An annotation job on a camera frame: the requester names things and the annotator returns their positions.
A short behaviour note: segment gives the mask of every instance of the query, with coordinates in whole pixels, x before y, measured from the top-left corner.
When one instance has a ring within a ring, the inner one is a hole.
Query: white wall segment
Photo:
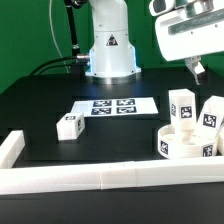
[[[12,131],[0,146],[0,169],[11,168],[24,146],[23,131]]]

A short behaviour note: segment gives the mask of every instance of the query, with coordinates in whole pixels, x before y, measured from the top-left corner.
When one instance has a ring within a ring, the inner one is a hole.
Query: white tower block
[[[215,139],[224,121],[224,97],[212,96],[203,106],[193,137]]]
[[[129,42],[128,11],[124,0],[90,0],[94,45],[90,50],[90,81],[103,84],[127,82],[136,78],[135,48]]]
[[[195,94],[188,89],[170,90],[169,104],[175,132],[193,130],[196,125]]]

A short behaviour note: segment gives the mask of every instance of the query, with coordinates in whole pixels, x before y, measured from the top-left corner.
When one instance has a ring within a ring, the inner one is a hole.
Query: white cube
[[[58,140],[77,139],[85,128],[83,113],[67,113],[57,123]]]
[[[170,90],[170,119],[175,131],[192,130],[196,126],[195,94],[188,89]]]
[[[215,139],[223,121],[224,97],[212,96],[204,103],[193,136]]]

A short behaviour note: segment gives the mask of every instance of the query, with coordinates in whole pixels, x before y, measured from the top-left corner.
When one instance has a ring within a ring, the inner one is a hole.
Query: white block
[[[188,89],[169,91],[170,118],[175,130],[192,130],[196,125],[195,94]]]
[[[136,187],[134,162],[110,164],[100,172],[101,189]]]
[[[224,155],[224,127],[221,128],[218,136],[218,151]]]
[[[83,113],[67,113],[56,126],[59,141],[77,139],[85,128]]]
[[[0,146],[0,169],[11,168],[24,146],[23,131],[12,131]]]
[[[215,139],[224,121],[224,97],[212,96],[203,106],[193,136]]]

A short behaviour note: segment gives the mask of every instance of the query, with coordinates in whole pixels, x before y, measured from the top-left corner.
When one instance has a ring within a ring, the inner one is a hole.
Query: black cable
[[[53,64],[53,63],[56,63],[56,62],[61,62],[61,61],[74,60],[74,59],[77,59],[77,57],[76,57],[76,56],[69,56],[69,57],[58,58],[58,59],[54,59],[54,60],[45,62],[45,63],[41,64],[40,66],[38,66],[37,68],[35,68],[29,75],[30,75],[30,76],[35,75],[35,73],[36,73],[37,71],[39,71],[40,69],[42,69],[43,67],[45,67],[45,66],[47,66],[47,65],[50,65],[50,64]]]
[[[42,71],[40,71],[37,75],[42,75],[45,71],[47,71],[49,69],[52,69],[52,68],[60,68],[60,67],[72,66],[72,65],[74,65],[74,63],[67,64],[67,65],[54,65],[54,66],[50,66],[50,67],[47,67],[47,68],[43,69]]]

